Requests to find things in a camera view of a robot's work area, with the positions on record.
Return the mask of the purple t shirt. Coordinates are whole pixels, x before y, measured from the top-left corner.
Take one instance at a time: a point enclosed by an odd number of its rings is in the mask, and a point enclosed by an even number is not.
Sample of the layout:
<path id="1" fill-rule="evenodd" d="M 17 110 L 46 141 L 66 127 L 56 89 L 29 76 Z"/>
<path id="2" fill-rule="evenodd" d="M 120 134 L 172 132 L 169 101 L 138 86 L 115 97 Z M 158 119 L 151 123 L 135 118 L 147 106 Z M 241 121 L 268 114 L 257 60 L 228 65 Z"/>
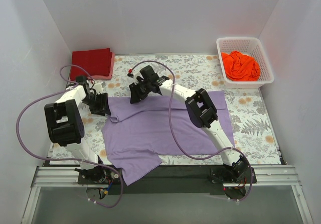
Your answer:
<path id="1" fill-rule="evenodd" d="M 111 115 L 102 129 L 108 160 L 132 184 L 162 163 L 160 155 L 210 155 L 217 149 L 190 121 L 186 106 L 168 96 L 137 104 L 129 97 L 108 99 Z"/>

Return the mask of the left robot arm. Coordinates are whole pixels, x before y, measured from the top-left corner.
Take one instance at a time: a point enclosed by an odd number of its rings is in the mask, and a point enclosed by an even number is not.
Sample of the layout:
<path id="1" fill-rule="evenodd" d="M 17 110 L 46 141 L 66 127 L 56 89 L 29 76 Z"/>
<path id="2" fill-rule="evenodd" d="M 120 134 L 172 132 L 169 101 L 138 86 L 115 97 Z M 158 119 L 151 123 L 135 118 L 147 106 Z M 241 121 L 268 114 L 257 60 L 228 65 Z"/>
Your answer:
<path id="1" fill-rule="evenodd" d="M 54 103 L 44 107 L 49 138 L 52 143 L 65 147 L 78 159 L 79 172 L 84 178 L 100 184 L 106 180 L 107 172 L 101 167 L 100 157 L 86 143 L 85 127 L 78 109 L 79 104 L 89 106 L 93 115 L 110 115 L 108 94 L 103 92 L 101 83 L 89 83 L 86 76 L 76 77 L 66 92 Z"/>

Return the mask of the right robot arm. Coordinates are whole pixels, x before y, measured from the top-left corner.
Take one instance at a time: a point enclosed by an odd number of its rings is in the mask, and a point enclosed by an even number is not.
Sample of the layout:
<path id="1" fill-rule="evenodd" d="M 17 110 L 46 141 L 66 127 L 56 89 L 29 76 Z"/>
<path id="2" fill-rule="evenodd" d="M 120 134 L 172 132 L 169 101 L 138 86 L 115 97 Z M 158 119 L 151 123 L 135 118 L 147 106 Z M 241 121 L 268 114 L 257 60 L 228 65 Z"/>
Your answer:
<path id="1" fill-rule="evenodd" d="M 218 111 L 203 88 L 191 90 L 176 84 L 175 78 L 159 76 L 150 65 L 142 68 L 139 74 L 134 74 L 130 69 L 127 75 L 133 79 L 133 83 L 129 85 L 131 103 L 146 99 L 151 92 L 169 96 L 170 102 L 178 100 L 184 103 L 192 124 L 201 129 L 216 147 L 216 154 L 221 156 L 227 172 L 227 180 L 235 183 L 253 182 L 254 171 L 248 159 L 245 154 L 233 147 L 224 133 Z"/>

